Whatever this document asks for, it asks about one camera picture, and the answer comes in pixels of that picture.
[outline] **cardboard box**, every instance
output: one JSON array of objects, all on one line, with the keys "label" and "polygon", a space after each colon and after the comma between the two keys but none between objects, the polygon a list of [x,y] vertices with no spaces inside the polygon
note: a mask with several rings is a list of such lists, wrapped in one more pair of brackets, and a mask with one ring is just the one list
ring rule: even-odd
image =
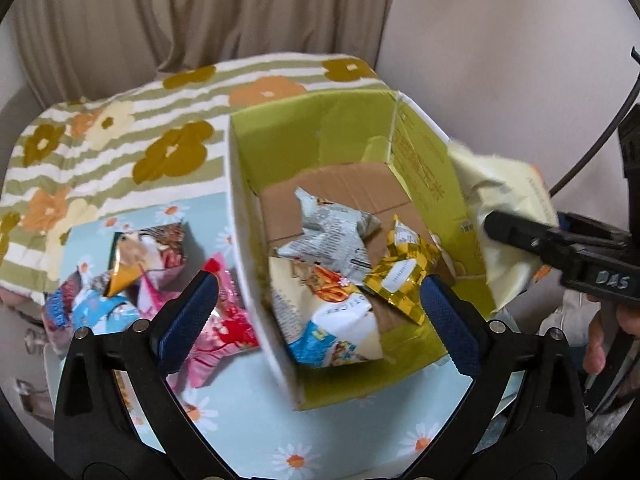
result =
[{"label": "cardboard box", "polygon": [[[446,354],[430,323],[403,322],[400,313],[386,308],[391,314],[381,337],[384,359],[334,368],[292,361],[270,312],[267,255],[269,246],[301,233],[293,194],[298,185],[376,213],[385,225],[368,240],[373,258],[385,251],[393,212],[423,235],[428,226],[456,269],[467,274],[462,278],[473,277],[458,280],[456,293],[484,316],[494,309],[478,240],[447,155],[449,140],[400,92],[313,92],[246,108],[232,116],[227,140],[238,285],[264,356],[294,407],[316,408],[370,394]],[[314,170],[319,173],[307,173]],[[330,196],[327,186],[332,186]],[[277,200],[270,200],[272,194]]]}]

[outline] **curtain fold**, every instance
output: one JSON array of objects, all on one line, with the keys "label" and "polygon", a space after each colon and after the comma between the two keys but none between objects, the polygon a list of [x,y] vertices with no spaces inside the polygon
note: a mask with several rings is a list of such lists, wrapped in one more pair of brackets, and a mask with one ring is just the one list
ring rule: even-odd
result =
[{"label": "curtain fold", "polygon": [[43,105],[267,52],[375,65],[387,0],[16,0],[15,42]]}]

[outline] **floral blanket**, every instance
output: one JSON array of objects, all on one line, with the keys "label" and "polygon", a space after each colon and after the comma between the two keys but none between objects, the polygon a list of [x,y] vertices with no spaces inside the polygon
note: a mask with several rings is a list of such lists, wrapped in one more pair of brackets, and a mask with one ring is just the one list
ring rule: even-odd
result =
[{"label": "floral blanket", "polygon": [[359,59],[267,54],[43,112],[20,135],[0,198],[0,286],[44,302],[70,230],[228,189],[229,115],[335,88],[386,88]]}]

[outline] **blue gripper pad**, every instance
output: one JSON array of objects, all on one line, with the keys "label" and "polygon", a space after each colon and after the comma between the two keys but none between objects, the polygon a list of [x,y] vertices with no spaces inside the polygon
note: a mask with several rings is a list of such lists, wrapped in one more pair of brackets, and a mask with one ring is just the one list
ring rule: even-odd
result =
[{"label": "blue gripper pad", "polygon": [[473,328],[456,311],[460,304],[466,302],[450,289],[445,295],[441,290],[443,286],[448,288],[437,276],[424,278],[420,284],[420,302],[458,371],[475,378],[480,374],[481,345],[473,334]]},{"label": "blue gripper pad", "polygon": [[180,311],[158,344],[158,371],[164,376],[180,370],[218,302],[215,274],[201,271],[196,278],[174,300],[182,304]]}]

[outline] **yellow checkered snack bag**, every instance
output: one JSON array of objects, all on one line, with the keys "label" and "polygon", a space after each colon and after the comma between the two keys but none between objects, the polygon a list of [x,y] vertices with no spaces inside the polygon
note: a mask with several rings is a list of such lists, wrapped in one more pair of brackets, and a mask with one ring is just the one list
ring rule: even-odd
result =
[{"label": "yellow checkered snack bag", "polygon": [[433,272],[441,251],[404,225],[397,215],[386,246],[388,255],[364,278],[364,286],[422,325],[426,315],[420,305],[420,283]]}]

